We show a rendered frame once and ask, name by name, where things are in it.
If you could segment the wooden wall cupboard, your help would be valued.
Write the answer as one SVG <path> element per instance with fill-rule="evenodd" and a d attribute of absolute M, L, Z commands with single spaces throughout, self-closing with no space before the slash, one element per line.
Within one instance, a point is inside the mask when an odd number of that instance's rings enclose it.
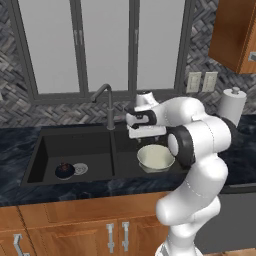
<path fill-rule="evenodd" d="M 237 74 L 256 74 L 256 0 L 219 0 L 208 56 Z"/>

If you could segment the black double sink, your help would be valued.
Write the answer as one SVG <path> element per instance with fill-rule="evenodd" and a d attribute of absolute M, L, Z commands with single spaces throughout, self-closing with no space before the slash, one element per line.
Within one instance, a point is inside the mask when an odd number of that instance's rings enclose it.
<path fill-rule="evenodd" d="M 22 184 L 62 184 L 64 181 L 55 171 L 63 163 L 70 166 L 82 163 L 88 167 L 86 173 L 71 176 L 69 183 L 147 177 L 149 174 L 140 167 L 137 152 L 150 144 L 165 146 L 167 137 L 137 141 L 129 137 L 123 123 L 117 124 L 113 131 L 102 125 L 43 128 Z"/>

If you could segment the wooden drawer front panel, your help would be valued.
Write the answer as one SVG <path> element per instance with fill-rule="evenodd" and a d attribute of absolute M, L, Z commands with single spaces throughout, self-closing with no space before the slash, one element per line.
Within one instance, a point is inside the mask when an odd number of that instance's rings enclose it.
<path fill-rule="evenodd" d="M 130 218 L 155 214 L 155 204 L 166 192 L 113 196 L 52 203 L 21 205 L 28 228 L 54 224 Z"/>

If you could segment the wooden cupboard door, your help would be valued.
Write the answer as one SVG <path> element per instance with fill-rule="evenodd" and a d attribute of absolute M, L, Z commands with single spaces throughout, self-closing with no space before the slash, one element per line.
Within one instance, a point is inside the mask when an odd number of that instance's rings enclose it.
<path fill-rule="evenodd" d="M 124 249 L 123 223 L 128 222 L 128 250 Z M 168 227 L 159 223 L 155 215 L 118 220 L 118 256 L 155 256 L 158 247 L 165 241 Z"/>
<path fill-rule="evenodd" d="M 106 224 L 114 223 L 114 253 L 108 248 Z M 37 256 L 118 256 L 118 228 L 116 220 L 79 222 L 29 228 L 29 235 Z"/>
<path fill-rule="evenodd" d="M 36 256 L 30 240 L 24 230 L 13 230 L 0 232 L 0 256 L 18 256 L 13 246 L 13 234 L 22 234 L 20 247 L 24 253 L 30 253 L 30 256 Z"/>

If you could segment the white paper towel roll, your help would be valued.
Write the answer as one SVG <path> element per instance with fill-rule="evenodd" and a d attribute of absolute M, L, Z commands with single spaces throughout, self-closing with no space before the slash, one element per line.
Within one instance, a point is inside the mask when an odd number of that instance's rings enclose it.
<path fill-rule="evenodd" d="M 238 126 L 245 103 L 247 94 L 239 87 L 225 89 L 218 107 L 218 115 L 227 118 L 235 126 Z"/>

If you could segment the dark grey tap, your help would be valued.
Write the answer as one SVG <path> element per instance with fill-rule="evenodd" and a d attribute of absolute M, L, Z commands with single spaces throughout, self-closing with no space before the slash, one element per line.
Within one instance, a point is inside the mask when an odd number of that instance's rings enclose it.
<path fill-rule="evenodd" d="M 105 91 L 108 91 L 108 107 L 107 107 L 107 129 L 114 130 L 114 106 L 113 106 L 113 95 L 112 88 L 109 84 L 103 84 L 91 97 L 90 100 L 96 103 L 97 98 Z"/>

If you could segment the grey framed window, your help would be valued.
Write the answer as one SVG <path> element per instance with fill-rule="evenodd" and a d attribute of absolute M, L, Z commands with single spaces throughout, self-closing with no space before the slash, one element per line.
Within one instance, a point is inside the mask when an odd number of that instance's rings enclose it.
<path fill-rule="evenodd" d="M 196 0 L 6 0 L 33 104 L 184 92 Z"/>

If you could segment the dark teapot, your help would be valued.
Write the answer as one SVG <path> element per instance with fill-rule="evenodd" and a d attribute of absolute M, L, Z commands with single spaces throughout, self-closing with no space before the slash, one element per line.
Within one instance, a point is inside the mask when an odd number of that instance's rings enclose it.
<path fill-rule="evenodd" d="M 69 163 L 60 163 L 55 170 L 55 175 L 61 180 L 71 178 L 75 173 L 75 168 Z"/>

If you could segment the white wall socket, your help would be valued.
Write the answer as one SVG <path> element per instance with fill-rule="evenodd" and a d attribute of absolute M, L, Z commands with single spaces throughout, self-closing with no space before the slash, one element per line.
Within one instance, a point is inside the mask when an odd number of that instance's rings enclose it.
<path fill-rule="evenodd" d="M 187 82 L 187 93 L 196 93 L 199 91 L 200 80 L 201 80 L 201 72 L 190 72 L 188 76 Z"/>
<path fill-rule="evenodd" d="M 217 72 L 206 72 L 205 73 L 205 78 L 204 78 L 204 83 L 202 87 L 203 92 L 213 92 L 215 89 L 216 85 L 216 80 L 217 80 Z"/>

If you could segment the silver sink drain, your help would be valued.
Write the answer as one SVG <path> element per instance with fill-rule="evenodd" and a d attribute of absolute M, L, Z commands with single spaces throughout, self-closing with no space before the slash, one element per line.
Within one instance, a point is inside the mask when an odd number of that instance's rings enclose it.
<path fill-rule="evenodd" d="M 88 171 L 88 166 L 85 163 L 74 164 L 75 175 L 83 175 Z"/>

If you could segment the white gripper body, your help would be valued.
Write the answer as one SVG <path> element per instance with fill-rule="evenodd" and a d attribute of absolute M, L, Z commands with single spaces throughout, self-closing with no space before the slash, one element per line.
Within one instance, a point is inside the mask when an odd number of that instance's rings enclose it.
<path fill-rule="evenodd" d="M 157 137 L 166 134 L 164 126 L 140 126 L 138 129 L 127 127 L 130 139 Z"/>

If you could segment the cream bowl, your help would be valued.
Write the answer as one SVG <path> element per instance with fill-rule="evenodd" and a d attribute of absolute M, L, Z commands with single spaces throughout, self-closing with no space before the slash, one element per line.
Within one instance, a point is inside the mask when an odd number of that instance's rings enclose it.
<path fill-rule="evenodd" d="M 165 146 L 151 144 L 142 147 L 137 152 L 140 167 L 146 173 L 166 172 L 175 162 L 175 157 Z"/>

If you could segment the dark grey dishwasher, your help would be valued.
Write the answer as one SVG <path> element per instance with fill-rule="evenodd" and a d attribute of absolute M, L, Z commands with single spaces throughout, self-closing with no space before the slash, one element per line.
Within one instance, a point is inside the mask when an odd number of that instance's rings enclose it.
<path fill-rule="evenodd" d="M 226 186 L 219 194 L 220 213 L 197 233 L 203 254 L 256 247 L 256 185 Z"/>

